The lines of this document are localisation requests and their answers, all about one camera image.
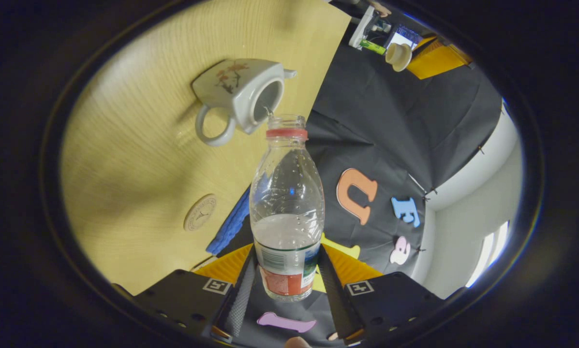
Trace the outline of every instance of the white teacup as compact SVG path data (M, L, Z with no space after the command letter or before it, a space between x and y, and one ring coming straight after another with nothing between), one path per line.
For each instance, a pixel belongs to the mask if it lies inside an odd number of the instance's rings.
M392 43L386 51L385 59L388 64L393 66L393 70L399 73L407 68L412 60L412 49L406 43Z
M279 62L263 59L222 61L193 82L194 93L203 103L197 114L195 130L201 141L210 146L225 145L234 135L236 124L251 134L274 112L285 89L285 79L296 76L295 70L283 69ZM216 137L203 134L203 120L210 108L229 112L227 127Z

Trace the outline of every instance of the black cloth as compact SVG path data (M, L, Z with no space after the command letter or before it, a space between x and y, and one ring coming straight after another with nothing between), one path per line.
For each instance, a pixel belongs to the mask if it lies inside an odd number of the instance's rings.
M257 319L268 311L287 319L300 321L316 320L317 323L311 330L302 334L293 330L257 324ZM344 347L345 345L340 339L335 341L327 340L327 337L335 331L330 305L328 304L325 293L313 291L309 297L300 302L277 302L270 299L266 294L263 288L261 274L257 271L249 298L249 305L247 306L244 322L240 329L240 335L234 338L234 342L248 347L280 348L288 339L299 335L313 348Z
M502 99L478 68L419 80L382 56L339 46L313 110L377 145L427 191L453 176L493 132Z
M416 251L403 265L391 264L390 253L396 240L404 236L413 247L420 245L424 227L425 205L423 192L409 177L407 171L390 160L386 152L354 134L349 128L318 112L311 112L307 123L309 141L307 150L322 178L326 200L324 231L326 237L345 247L360 246L359 260L382 273L403 271L411 275L416 263ZM378 183L375 200L351 186L348 196L361 206L371 208L365 225L341 206L336 187L341 174L349 168L358 169L367 178ZM391 198L406 201L413 198L420 225L404 222L395 217Z

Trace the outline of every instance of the table surface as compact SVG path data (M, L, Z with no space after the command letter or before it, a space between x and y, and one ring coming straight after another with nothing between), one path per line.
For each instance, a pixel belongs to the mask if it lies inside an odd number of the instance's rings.
M309 116L349 16L322 0L212 0L175 14L130 42L99 70L75 104L61 184L82 249L110 282L139 293L207 258L267 149L265 127L237 131L222 147L195 135L201 107L192 81L223 59L261 58L298 71L277 113ZM225 126L206 118L206 134ZM196 201L216 208L196 231Z

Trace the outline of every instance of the water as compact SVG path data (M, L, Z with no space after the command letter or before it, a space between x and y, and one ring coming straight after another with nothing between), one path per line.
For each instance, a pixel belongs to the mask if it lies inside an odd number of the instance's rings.
M252 226L261 278L272 299L296 302L311 294L322 226L313 212L268 216Z
M316 216L277 214L256 222L252 235L266 247L298 249L319 242L322 227L323 221Z

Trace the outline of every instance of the finger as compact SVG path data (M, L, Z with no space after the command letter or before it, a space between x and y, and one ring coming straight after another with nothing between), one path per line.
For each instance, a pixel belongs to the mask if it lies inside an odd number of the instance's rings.
M302 337L291 337L285 342L285 348L311 348Z

